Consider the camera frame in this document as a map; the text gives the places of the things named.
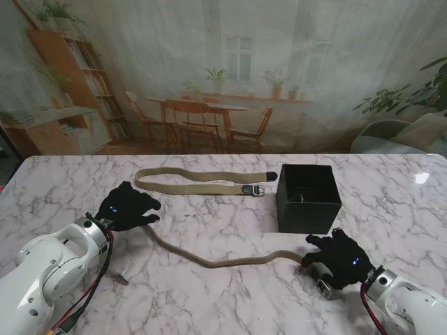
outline black box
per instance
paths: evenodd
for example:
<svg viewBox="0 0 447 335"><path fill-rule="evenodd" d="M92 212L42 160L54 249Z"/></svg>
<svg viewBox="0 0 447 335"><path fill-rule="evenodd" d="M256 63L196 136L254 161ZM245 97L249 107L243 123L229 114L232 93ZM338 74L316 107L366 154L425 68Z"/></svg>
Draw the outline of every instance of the black box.
<svg viewBox="0 0 447 335"><path fill-rule="evenodd" d="M341 207L331 166L282 165L277 190L279 232L327 234Z"/></svg>

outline potted plant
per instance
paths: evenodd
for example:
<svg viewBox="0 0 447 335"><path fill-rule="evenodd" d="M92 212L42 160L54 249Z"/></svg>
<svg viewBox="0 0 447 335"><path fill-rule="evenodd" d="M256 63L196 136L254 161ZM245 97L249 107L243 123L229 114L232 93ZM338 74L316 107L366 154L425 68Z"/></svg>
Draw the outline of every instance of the potted plant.
<svg viewBox="0 0 447 335"><path fill-rule="evenodd" d="M272 88L272 99L278 100L287 76L283 74L282 70L266 70L262 78Z"/></svg>
<svg viewBox="0 0 447 335"><path fill-rule="evenodd" d="M209 75L206 76L207 80L214 84L214 93L222 94L224 82L228 79L227 77L224 77L226 70L224 68L221 70L216 70L215 68L210 70L209 68L205 68L205 70L209 73Z"/></svg>
<svg viewBox="0 0 447 335"><path fill-rule="evenodd" d="M42 26L43 30L46 31L54 31L56 28L54 27L54 20L51 17L48 9L42 8L40 11L36 13L36 19Z"/></svg>
<svg viewBox="0 0 447 335"><path fill-rule="evenodd" d="M422 84L417 91L410 94L407 98L402 97L404 93L402 91L409 87L410 84L398 91L382 89L375 96L363 99L363 103L355 106L353 110L357 110L366 104L366 108L362 111L362 114L376 114L385 108L385 113L388 113L396 107L399 107L395 112L397 117L401 113L406 112L412 105L431 107L436 112L447 111L447 57L442 57L423 66L419 71L427 70L439 64L442 65L438 73L431 80Z"/></svg>
<svg viewBox="0 0 447 335"><path fill-rule="evenodd" d="M199 86L195 86L193 89L193 100L194 101L203 101L202 94Z"/></svg>
<svg viewBox="0 0 447 335"><path fill-rule="evenodd" d="M194 101L202 101L202 95L200 87L194 84L191 80L187 80L182 83L184 89L191 95L191 99Z"/></svg>
<svg viewBox="0 0 447 335"><path fill-rule="evenodd" d="M74 37L78 35L78 24L85 24L85 22L67 11L67 8L71 6L70 3L62 3L59 0L43 0L43 5L47 8L50 16L53 16L59 30L68 32L68 34L72 34Z"/></svg>
<svg viewBox="0 0 447 335"><path fill-rule="evenodd" d="M295 85L294 87L292 87L291 90L288 91L287 99L295 100L296 95L298 94L299 91L300 91L300 87L298 85Z"/></svg>

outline belt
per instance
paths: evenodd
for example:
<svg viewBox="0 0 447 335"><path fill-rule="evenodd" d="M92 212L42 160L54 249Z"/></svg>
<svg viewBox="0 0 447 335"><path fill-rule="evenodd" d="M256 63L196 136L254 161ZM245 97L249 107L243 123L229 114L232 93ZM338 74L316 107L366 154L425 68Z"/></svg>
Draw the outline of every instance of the belt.
<svg viewBox="0 0 447 335"><path fill-rule="evenodd" d="M242 185L225 186L217 184L190 184L190 185L165 185L157 184L140 179L146 176L157 174L178 174L192 181L214 181L226 180L238 184L251 184L256 182L274 181L278 177L276 172L264 173L234 173L234 172L192 172L178 167L157 167L152 169L143 169L135 174L135 185L148 191L155 191L166 194L186 195L252 195L264 196L265 190L262 185ZM154 228L150 225L141 227L147 236L157 242L161 247L175 253L179 256L195 262L203 267L216 269L220 267L235 267L239 265L260 265L271 262L276 258L287 258L301 264L302 257L297 253L288 250L278 250L266 256L237 258L233 260L211 261L194 255L193 253L174 246L157 235Z"/></svg>
<svg viewBox="0 0 447 335"><path fill-rule="evenodd" d="M276 172L264 173L235 173L235 172L192 172L178 167L156 167L154 169L143 169L135 175L135 185L148 191L165 194L199 194L199 195L252 195L262 197L265 194L262 185L218 185L218 184L189 184L189 185L166 185L141 181L146 176L157 174L178 174L192 181L226 180L238 184L252 184L265 181L275 181L278 177Z"/></svg>

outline metal buckle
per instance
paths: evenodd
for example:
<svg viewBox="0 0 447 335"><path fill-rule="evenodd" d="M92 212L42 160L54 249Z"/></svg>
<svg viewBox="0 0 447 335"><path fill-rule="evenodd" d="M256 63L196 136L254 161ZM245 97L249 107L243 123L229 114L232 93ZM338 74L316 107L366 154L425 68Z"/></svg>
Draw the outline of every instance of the metal buckle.
<svg viewBox="0 0 447 335"><path fill-rule="evenodd" d="M265 188L263 185L243 185L242 192L247 195L252 195L254 197L263 197L265 195Z"/></svg>

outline marble table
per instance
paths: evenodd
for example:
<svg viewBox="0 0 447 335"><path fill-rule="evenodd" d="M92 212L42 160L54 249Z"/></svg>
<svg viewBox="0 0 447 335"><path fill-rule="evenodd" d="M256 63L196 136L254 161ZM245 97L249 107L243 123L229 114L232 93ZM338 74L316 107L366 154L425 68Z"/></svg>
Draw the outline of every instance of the marble table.
<svg viewBox="0 0 447 335"><path fill-rule="evenodd" d="M282 163L333 167L342 227L398 274L447 295L447 161L435 155L37 156L28 158L0 195L0 276L20 247L54 232L141 168L279 172ZM184 183L181 177L157 176ZM314 251L301 234L276 231L275 183L264 198L163 195L155 230L211 260ZM117 233L112 264L130 281L104 278L74 334L375 334L358 285L326 301L289 260L205 269L154 245L141 230ZM57 302L55 317L93 280Z"/></svg>

